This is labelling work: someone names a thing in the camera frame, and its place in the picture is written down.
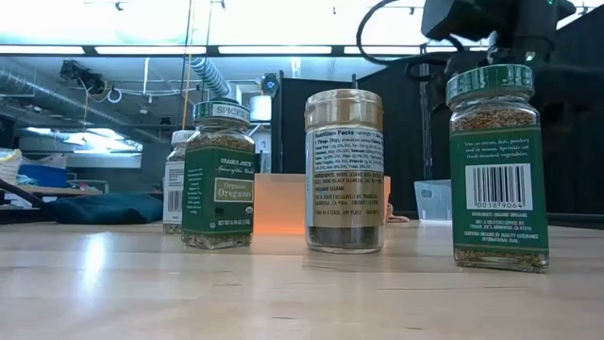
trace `light wood tabletop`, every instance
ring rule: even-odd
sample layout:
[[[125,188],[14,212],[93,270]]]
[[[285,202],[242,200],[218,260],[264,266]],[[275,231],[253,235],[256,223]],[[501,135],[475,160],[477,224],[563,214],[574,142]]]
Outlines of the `light wood tabletop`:
[[[550,228],[547,274],[458,268],[450,235],[329,255],[290,231],[200,251],[160,225],[0,226],[0,338],[604,338],[604,231]]]

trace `green label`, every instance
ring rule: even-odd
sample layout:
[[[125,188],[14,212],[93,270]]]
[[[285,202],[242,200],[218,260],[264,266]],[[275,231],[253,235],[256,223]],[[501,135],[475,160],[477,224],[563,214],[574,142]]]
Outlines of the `green label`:
[[[450,136],[455,248],[547,254],[541,130]]]
[[[206,146],[187,150],[182,229],[250,233],[254,221],[254,153]]]

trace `orange translucent block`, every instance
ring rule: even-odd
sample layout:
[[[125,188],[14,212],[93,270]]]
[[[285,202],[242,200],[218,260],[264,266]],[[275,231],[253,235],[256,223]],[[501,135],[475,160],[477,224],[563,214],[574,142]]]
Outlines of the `orange translucent block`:
[[[254,233],[304,234],[305,175],[256,174]],[[384,197],[390,196],[390,177]],[[384,204],[384,215],[387,204]]]

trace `spice jar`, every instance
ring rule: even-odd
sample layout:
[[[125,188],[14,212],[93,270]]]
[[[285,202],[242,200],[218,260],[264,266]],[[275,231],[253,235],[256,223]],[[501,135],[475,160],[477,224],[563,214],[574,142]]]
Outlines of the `spice jar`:
[[[311,250],[369,253],[384,244],[383,110],[361,90],[306,103],[306,242]]]
[[[182,187],[185,173],[185,146],[193,131],[172,134],[172,152],[166,158],[163,178],[163,232],[180,232],[182,222]]]
[[[217,249],[249,246],[254,221],[254,141],[249,110],[220,98],[193,107],[185,153],[182,242]]]
[[[539,112],[524,65],[493,65],[446,85],[453,244],[459,266],[542,272],[549,264]]]

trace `nutrition facts label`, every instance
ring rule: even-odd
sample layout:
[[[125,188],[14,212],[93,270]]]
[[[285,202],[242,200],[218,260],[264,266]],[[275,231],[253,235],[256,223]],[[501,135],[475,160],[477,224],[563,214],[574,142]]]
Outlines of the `nutrition facts label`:
[[[334,128],[314,134],[314,172],[384,171],[382,134],[366,128]]]
[[[307,136],[307,223],[321,228],[380,226],[383,137],[368,128],[332,128]]]

